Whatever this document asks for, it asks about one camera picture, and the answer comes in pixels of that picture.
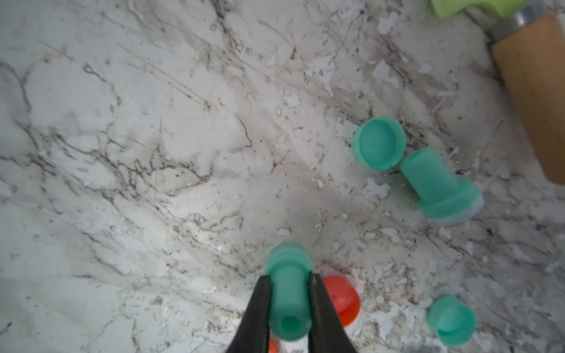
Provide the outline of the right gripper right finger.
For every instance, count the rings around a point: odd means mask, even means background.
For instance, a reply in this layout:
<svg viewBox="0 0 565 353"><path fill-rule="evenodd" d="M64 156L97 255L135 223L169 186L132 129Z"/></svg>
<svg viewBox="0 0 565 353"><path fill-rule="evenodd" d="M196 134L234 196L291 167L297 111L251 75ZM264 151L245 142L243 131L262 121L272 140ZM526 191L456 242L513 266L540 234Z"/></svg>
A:
<svg viewBox="0 0 565 353"><path fill-rule="evenodd" d="M308 351L357 353L357 349L341 324L319 274L309 273L308 292L312 317L312 327L308 334Z"/></svg>

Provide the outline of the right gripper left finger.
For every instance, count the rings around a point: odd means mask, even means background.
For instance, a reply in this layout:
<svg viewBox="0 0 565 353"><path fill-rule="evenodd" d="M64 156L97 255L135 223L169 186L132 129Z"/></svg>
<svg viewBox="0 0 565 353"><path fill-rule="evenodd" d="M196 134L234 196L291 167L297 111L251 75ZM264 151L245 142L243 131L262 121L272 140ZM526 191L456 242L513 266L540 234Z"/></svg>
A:
<svg viewBox="0 0 565 353"><path fill-rule="evenodd" d="M271 292L270 276L261 276L226 353L267 353L269 351Z"/></svg>

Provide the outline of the teal stamp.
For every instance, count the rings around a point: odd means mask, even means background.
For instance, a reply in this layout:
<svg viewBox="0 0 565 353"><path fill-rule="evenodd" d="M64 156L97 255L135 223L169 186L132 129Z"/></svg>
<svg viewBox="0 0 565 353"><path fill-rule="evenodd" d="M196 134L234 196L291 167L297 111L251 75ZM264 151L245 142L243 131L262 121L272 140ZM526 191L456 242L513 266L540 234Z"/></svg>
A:
<svg viewBox="0 0 565 353"><path fill-rule="evenodd" d="M276 246L266 261L271 279L269 327L282 341L298 341L311 329L308 278L313 262L299 244Z"/></svg>
<svg viewBox="0 0 565 353"><path fill-rule="evenodd" d="M418 195L418 207L430 222L440 226L461 224L484 207L483 195L475 183L455 174L430 147L408 156L400 170Z"/></svg>

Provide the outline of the red cap upper left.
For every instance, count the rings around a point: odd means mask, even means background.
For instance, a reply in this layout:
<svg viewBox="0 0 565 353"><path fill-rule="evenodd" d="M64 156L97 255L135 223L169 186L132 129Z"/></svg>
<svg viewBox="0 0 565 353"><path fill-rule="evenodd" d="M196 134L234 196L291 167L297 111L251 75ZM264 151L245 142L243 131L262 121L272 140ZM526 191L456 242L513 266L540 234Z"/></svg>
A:
<svg viewBox="0 0 565 353"><path fill-rule="evenodd" d="M342 326L350 326L360 312L358 292L347 278L338 275L326 277L324 284Z"/></svg>

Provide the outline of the teal cap left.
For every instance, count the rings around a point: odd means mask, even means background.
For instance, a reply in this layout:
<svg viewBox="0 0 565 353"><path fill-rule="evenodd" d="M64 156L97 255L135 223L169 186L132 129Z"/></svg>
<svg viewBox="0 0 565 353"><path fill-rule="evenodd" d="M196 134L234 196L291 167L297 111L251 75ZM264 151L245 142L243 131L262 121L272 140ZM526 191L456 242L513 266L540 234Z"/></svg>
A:
<svg viewBox="0 0 565 353"><path fill-rule="evenodd" d="M471 307L455 296L443 296L428 311L428 326L448 347L459 347L472 338L478 318Z"/></svg>

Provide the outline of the teal stamp lying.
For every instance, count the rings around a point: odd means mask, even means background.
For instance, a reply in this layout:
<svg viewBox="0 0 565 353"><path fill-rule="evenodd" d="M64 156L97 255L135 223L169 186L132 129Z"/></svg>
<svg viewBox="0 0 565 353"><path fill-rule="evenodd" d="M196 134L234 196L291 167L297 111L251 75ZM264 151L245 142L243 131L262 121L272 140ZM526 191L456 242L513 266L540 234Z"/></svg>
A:
<svg viewBox="0 0 565 353"><path fill-rule="evenodd" d="M475 183L455 174L430 147L408 156L400 170L418 195L418 207L430 222L440 226L461 224L484 207L483 195Z"/></svg>

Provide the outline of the teal cap near fork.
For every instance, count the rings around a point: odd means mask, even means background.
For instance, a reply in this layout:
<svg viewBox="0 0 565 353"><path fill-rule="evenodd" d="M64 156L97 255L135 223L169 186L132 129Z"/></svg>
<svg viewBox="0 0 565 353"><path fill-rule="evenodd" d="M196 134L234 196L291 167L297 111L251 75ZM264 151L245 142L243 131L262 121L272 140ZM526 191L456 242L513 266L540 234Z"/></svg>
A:
<svg viewBox="0 0 565 353"><path fill-rule="evenodd" d="M356 129L352 148L356 160L377 171L394 168L406 150L406 133L392 117L374 117Z"/></svg>

